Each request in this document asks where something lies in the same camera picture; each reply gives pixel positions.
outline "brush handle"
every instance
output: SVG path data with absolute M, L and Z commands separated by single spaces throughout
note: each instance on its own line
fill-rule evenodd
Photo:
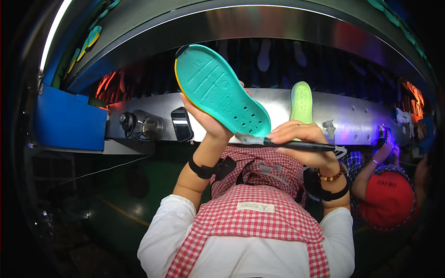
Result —
M 283 147 L 288 149 L 298 149 L 302 151 L 313 151 L 313 152 L 335 151 L 335 146 L 330 144 L 290 141 L 288 143 L 277 145 L 272 143 L 272 141 L 267 138 L 264 138 L 264 145 L 267 147 Z

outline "overhead shelf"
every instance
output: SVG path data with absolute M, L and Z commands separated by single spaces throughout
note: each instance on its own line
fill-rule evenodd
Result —
M 424 96 L 434 99 L 436 85 L 425 59 L 398 27 L 367 1 L 178 2 L 122 1 L 100 22 L 101 37 L 67 76 L 67 90 L 79 93 L 122 66 L 185 44 L 272 37 L 351 52 L 404 77 Z

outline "red checkered apron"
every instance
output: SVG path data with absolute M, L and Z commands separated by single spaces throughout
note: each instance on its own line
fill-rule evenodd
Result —
M 187 277 L 208 237 L 216 235 L 305 242 L 311 277 L 328 277 L 321 227 L 294 201 L 303 185 L 303 165 L 276 153 L 274 148 L 228 146 L 221 157 L 226 156 L 235 160 L 237 166 L 221 181 L 212 177 L 212 200 L 199 208 L 166 277 Z M 236 184 L 240 173 L 243 183 Z M 240 202 L 272 204 L 275 212 L 237 210 Z

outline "paint brush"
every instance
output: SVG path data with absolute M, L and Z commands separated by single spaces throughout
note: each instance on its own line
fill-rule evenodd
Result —
M 283 147 L 288 149 L 298 149 L 304 151 L 313 152 L 329 152 L 344 149 L 343 147 L 337 147 L 330 144 L 311 143 L 302 141 L 290 141 L 284 144 L 274 144 L 270 139 L 265 137 L 256 137 L 250 134 L 235 133 L 235 137 L 238 138 L 244 145 L 263 145 L 266 147 Z

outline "teal shoe sole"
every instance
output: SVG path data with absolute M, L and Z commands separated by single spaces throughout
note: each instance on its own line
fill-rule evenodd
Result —
M 269 114 L 247 94 L 218 53 L 199 44 L 182 47 L 174 69 L 184 95 L 231 132 L 258 137 L 270 133 Z

